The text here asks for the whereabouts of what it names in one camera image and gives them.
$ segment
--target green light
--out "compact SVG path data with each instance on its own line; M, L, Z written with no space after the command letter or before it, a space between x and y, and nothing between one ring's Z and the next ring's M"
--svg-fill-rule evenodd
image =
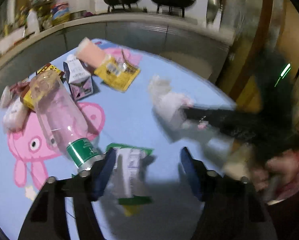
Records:
M277 82L276 82L276 85L278 84L279 80L281 79L281 77L278 78ZM274 87L276 87L276 85Z
M288 68L290 68L290 63L288 63L288 65L285 67L285 69L282 71L281 73L281 77L286 73L286 71L288 70Z
M287 72L285 73L285 75L283 76L283 78L287 75L287 73L289 72L289 70L291 70L291 68L287 70Z

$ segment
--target white plastic bag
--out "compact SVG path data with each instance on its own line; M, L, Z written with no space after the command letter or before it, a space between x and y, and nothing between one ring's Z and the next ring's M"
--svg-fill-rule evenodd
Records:
M145 157L146 153L140 149L116 149L113 183L114 194L118 199L148 196L148 191L139 177L141 159Z
M1 100L0 100L0 108L6 108L11 103L14 93L10 91L10 87L6 86L3 90Z
M192 101L184 94L171 91L170 81L154 76L149 83L148 91L151 95L153 108L156 113L173 130L182 128L185 117L182 106L192 105Z
M19 96L16 97L3 117L4 130L10 132L22 130L28 112L29 108L22 104Z

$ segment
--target green bottle label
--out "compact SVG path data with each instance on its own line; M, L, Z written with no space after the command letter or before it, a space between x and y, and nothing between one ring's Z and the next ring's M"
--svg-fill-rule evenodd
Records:
M78 168L90 158L100 155L87 138L81 138L72 142L66 150Z

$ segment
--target pink pig cartoon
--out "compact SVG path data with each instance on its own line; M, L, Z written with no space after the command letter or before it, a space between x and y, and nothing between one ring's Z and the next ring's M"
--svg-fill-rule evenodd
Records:
M122 48L108 48L104 49L108 54L111 54L117 61L123 60ZM138 66L143 56L137 53L131 53L129 49L123 49L125 58L133 65Z
M94 103L78 103L87 124L85 135L93 140L104 127L105 114L103 109ZM14 167L14 182L18 187L24 187L27 177L27 163L31 163L31 176L34 186L39 190L48 178L44 161L61 155L55 140L47 143L41 130L37 115L30 113L23 131L8 134L8 148L16 159Z

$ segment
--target pig eye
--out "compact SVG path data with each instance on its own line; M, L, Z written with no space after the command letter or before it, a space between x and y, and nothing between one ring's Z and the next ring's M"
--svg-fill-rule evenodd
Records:
M30 142L30 149L32 151L36 151L39 149L39 147L40 147L40 140L38 138L32 139L32 141Z
M50 138L50 144L51 144L53 147L57 146L57 143L56 143L56 140L55 140L54 136L52 136L52 137Z

